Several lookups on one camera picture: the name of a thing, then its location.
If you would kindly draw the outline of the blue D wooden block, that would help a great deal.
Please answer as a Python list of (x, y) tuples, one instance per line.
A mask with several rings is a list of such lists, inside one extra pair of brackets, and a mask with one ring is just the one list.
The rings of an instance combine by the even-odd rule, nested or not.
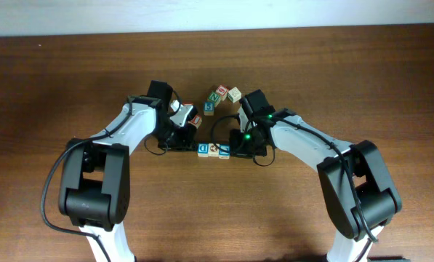
[(209, 156), (209, 144), (208, 143), (199, 143), (197, 148), (197, 154), (199, 157), (208, 157)]

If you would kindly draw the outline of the blue T wooden block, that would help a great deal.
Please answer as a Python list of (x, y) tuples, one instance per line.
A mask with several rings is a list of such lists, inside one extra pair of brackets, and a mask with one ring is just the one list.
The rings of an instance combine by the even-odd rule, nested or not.
[(220, 159), (229, 159), (230, 158), (230, 146), (220, 144), (219, 147), (220, 147), (220, 149), (219, 149), (218, 157)]

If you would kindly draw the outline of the plain picture wooden block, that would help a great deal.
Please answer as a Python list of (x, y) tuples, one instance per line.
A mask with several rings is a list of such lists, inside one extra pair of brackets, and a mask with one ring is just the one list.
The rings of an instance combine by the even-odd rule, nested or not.
[(218, 157), (220, 155), (220, 150), (218, 149), (218, 144), (209, 144), (209, 153), (210, 157)]

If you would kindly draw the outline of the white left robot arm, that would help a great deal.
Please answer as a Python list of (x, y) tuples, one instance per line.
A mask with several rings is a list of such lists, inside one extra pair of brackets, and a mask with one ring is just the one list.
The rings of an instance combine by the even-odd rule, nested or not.
[(173, 88), (152, 81), (146, 95), (129, 96), (120, 114), (101, 132), (71, 139), (60, 181), (59, 211), (87, 237), (97, 261), (135, 261), (124, 218), (130, 200), (130, 156), (149, 136), (163, 153), (191, 151), (198, 110), (173, 100)]

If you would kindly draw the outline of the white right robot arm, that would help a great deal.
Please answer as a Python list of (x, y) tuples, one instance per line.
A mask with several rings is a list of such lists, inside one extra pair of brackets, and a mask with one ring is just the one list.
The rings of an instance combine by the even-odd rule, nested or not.
[(257, 159), (267, 148), (285, 151), (318, 173), (336, 233), (326, 261), (368, 261), (378, 234), (401, 211), (402, 200), (379, 149), (369, 140), (337, 140), (295, 112), (275, 110), (261, 90), (239, 100), (240, 130), (231, 154)]

